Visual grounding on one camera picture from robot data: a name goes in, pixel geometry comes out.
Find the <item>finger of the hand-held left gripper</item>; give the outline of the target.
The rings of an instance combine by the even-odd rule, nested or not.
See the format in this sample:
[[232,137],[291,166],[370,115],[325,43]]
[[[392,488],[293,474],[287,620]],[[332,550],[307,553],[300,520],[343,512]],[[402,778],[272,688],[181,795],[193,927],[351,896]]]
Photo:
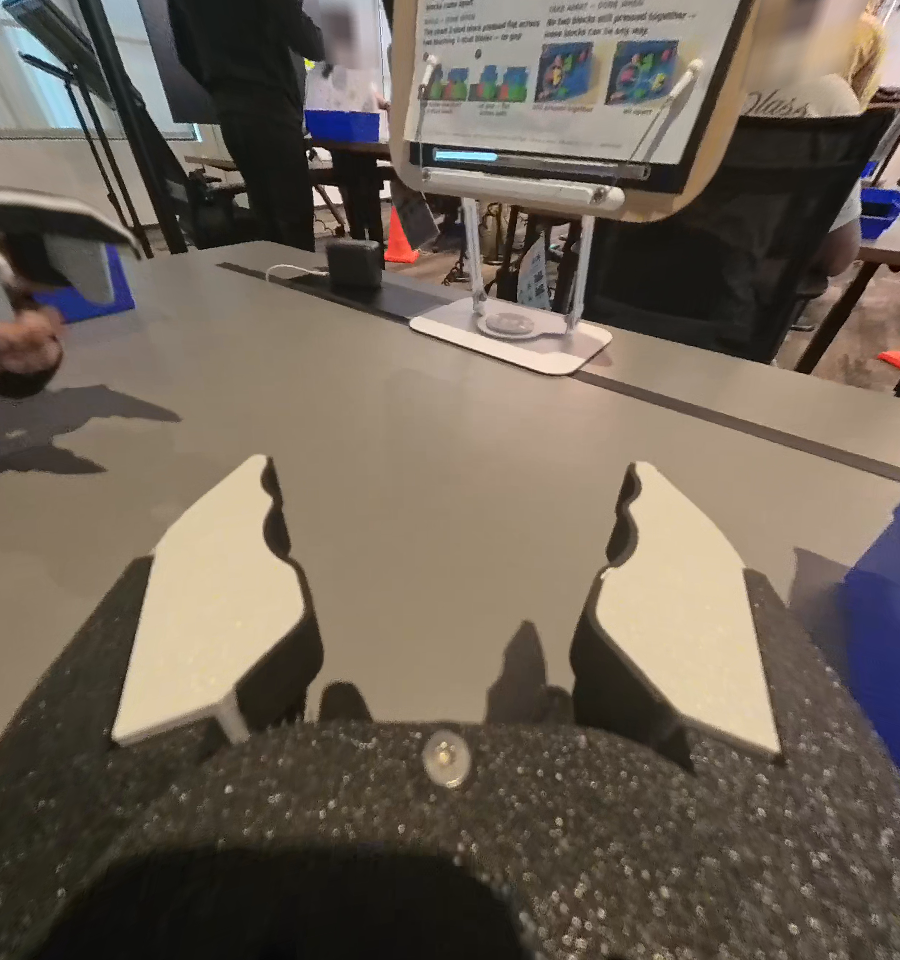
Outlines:
[[112,248],[141,253],[128,229],[81,200],[6,186],[0,186],[0,236],[5,242],[34,236],[50,260],[107,260]]
[[47,238],[49,265],[83,298],[94,305],[115,301],[108,244],[77,238]]

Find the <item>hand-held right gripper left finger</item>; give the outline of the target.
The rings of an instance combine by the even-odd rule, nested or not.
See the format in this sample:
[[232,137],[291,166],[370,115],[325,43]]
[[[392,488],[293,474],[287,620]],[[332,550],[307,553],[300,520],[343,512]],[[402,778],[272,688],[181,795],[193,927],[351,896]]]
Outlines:
[[206,721],[231,744],[292,723],[324,666],[274,460],[251,456],[154,548],[111,730],[120,747]]

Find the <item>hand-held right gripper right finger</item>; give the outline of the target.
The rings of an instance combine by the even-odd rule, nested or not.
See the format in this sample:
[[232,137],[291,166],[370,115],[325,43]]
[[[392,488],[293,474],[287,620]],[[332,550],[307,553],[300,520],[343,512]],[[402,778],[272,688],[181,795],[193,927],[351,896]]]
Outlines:
[[656,466],[633,462],[569,659],[576,723],[689,759],[783,748],[743,558]]

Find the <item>person's left hand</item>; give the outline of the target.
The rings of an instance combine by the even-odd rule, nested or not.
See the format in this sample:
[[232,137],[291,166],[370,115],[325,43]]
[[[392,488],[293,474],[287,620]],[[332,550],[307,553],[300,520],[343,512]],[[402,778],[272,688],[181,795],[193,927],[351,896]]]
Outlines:
[[24,386],[43,388],[63,361],[60,312],[42,304],[19,309],[9,322],[0,322],[0,376],[23,378]]

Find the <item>black tripod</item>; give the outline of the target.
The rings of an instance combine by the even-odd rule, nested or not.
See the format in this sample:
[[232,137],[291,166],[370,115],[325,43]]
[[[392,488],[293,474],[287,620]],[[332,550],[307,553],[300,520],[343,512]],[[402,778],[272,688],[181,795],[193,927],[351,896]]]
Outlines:
[[168,251],[172,255],[187,254],[188,246],[171,207],[170,197],[159,173],[155,157],[145,138],[130,77],[109,25],[104,5],[101,1],[78,1],[77,5],[95,48],[101,72],[111,91],[120,124],[130,145]]

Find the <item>black office chair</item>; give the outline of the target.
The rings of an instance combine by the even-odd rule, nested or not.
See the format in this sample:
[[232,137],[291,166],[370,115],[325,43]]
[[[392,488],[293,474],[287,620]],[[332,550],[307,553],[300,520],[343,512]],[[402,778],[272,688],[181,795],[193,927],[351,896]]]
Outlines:
[[217,249],[262,240],[258,219],[238,199],[246,187],[225,185],[204,170],[187,174],[186,200],[179,214],[186,238],[199,250]]

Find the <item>black charger cube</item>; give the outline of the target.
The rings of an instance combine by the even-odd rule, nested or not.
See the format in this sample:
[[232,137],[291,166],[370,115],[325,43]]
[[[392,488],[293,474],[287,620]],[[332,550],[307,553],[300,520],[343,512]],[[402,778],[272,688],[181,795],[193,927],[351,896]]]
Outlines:
[[382,289],[384,251],[379,242],[336,238],[327,243],[325,257],[332,288],[346,293]]

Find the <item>white tablet stand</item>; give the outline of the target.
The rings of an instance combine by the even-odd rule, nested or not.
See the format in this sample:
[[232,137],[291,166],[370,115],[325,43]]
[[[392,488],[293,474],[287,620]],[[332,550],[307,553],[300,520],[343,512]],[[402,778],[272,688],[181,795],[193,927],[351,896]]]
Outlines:
[[[544,42],[522,85],[515,55],[462,67],[425,54],[410,89],[406,160],[422,194],[460,199],[471,261],[468,301],[425,311],[414,332],[534,373],[563,378],[612,342],[584,320],[601,221],[659,222],[685,206],[711,72],[698,44],[660,36]],[[567,306],[541,311],[492,296],[479,274],[479,204],[576,223],[576,279]]]

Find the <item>printed paper sign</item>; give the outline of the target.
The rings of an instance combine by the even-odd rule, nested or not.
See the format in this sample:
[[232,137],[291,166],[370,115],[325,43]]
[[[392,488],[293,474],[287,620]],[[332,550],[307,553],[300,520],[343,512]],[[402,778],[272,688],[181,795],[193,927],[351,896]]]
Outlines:
[[548,276],[548,244],[540,234],[525,251],[517,271],[516,304],[530,309],[551,311]]

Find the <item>black mesh chair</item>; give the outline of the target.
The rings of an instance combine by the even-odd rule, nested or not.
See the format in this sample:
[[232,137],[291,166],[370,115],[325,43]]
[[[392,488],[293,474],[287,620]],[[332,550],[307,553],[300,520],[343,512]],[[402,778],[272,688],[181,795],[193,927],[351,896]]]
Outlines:
[[799,293],[896,112],[740,119],[720,167],[658,222],[600,221],[583,318],[770,364]]

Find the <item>dark wall screen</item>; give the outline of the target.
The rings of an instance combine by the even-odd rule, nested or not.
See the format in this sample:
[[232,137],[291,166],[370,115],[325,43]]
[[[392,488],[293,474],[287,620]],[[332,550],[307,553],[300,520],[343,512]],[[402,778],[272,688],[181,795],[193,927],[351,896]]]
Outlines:
[[168,1],[139,1],[137,4],[172,120],[185,125],[216,125],[214,103],[180,60]]

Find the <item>tablet with beige frame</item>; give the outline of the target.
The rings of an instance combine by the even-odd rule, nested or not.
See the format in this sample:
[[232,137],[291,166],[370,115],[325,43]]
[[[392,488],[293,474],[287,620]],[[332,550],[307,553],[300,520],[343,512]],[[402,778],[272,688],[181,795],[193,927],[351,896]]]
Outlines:
[[698,197],[758,2],[395,2],[390,151],[427,195],[629,222]]

